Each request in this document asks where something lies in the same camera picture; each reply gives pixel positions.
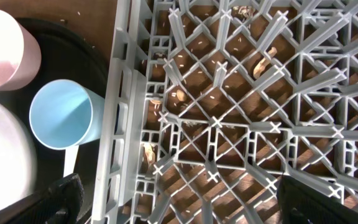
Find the light blue cup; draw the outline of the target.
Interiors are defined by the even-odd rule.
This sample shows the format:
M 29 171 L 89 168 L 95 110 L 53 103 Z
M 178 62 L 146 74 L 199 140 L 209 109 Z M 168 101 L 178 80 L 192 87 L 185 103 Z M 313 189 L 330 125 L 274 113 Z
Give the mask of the light blue cup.
M 34 96 L 29 123 L 44 146 L 63 150 L 101 137 L 104 98 L 72 80 L 54 80 Z

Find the grey plate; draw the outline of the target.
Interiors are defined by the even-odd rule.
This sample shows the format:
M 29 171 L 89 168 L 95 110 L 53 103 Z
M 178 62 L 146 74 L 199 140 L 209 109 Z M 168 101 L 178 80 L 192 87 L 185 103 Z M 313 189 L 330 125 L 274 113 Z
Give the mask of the grey plate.
M 34 191 L 37 156 L 22 121 L 0 104 L 0 210 Z

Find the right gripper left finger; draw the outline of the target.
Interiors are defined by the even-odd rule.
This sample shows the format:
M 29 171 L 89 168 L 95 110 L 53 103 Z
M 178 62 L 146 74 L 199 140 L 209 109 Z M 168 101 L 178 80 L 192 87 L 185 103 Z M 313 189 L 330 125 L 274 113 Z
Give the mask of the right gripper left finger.
M 80 176 L 72 173 L 0 210 L 0 224 L 76 223 L 83 197 Z

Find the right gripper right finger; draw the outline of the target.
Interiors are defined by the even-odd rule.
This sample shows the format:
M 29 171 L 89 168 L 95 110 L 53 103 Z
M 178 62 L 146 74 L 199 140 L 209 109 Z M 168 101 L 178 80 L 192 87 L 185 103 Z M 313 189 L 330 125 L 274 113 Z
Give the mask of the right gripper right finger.
M 358 224 L 358 213 L 293 177 L 282 177 L 277 200 L 283 224 Z

